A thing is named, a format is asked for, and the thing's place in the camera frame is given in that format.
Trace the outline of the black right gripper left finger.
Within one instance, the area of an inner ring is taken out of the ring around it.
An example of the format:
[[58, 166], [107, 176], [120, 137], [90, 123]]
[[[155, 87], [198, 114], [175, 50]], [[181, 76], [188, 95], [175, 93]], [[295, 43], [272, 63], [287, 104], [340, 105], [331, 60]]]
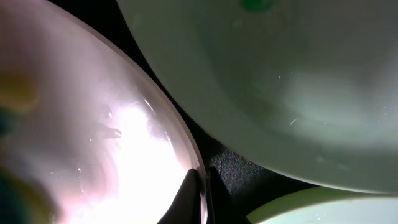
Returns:
[[195, 169], [190, 169], [171, 206], [158, 224], [201, 223], [201, 180]]

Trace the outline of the yellow green scrubbing sponge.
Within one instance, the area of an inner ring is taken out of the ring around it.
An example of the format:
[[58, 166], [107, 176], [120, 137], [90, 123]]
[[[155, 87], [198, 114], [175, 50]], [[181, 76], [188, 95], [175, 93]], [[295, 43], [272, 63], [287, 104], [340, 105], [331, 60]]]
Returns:
[[1, 71], [1, 223], [55, 223], [59, 209], [12, 142], [37, 103], [35, 83], [24, 73]]

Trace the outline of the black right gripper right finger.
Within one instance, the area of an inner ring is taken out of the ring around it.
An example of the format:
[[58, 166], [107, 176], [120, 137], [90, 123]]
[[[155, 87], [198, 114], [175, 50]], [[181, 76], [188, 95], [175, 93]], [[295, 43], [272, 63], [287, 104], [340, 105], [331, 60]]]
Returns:
[[228, 189], [217, 169], [209, 167], [206, 181], [206, 201], [209, 224], [250, 224], [233, 205]]

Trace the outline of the white round plate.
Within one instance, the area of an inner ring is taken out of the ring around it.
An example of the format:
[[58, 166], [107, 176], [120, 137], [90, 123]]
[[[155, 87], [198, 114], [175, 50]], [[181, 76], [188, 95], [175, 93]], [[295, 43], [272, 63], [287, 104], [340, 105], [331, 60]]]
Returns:
[[205, 168], [177, 110], [114, 44], [49, 1], [1, 2], [1, 71], [37, 103], [12, 142], [59, 209], [55, 223], [158, 223], [187, 172]]

